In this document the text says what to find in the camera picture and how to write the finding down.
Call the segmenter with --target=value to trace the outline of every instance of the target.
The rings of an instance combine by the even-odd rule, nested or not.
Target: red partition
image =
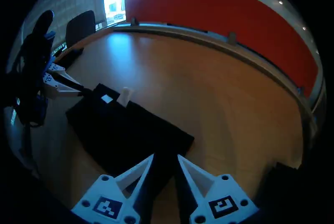
[[[311,52],[297,32],[257,0],[125,0],[127,20],[163,22],[237,34],[237,41],[272,61],[309,96],[317,75]]]

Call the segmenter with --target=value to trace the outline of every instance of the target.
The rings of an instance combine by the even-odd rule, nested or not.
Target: black fabric
[[[104,102],[107,94],[113,101]],[[155,197],[174,173],[177,154],[185,155],[194,137],[143,107],[116,102],[119,93],[99,84],[67,113],[83,147],[111,176],[117,176],[155,154],[151,169]]]

